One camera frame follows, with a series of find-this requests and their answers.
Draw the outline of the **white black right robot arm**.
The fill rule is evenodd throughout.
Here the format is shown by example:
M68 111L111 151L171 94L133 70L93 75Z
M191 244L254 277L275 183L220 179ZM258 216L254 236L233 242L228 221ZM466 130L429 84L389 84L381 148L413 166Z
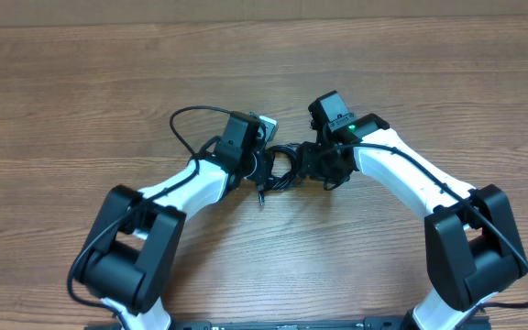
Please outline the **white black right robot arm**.
M298 149L299 174L334 190L353 172L380 182L422 221L432 290L402 329L487 329L478 313L525 276L528 264L507 195L477 189L407 146L375 114L358 117L332 91L308 107L314 142Z

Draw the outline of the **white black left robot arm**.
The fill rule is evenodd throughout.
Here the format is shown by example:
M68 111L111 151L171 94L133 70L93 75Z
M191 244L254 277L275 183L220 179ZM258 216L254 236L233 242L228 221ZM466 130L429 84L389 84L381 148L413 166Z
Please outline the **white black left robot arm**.
M231 111L224 132L192 150L186 168L154 186L117 185L105 197L68 284L84 285L93 300L67 291L77 303L111 312L114 329L170 329L161 295L185 222L222 200L263 167L263 150L276 120Z

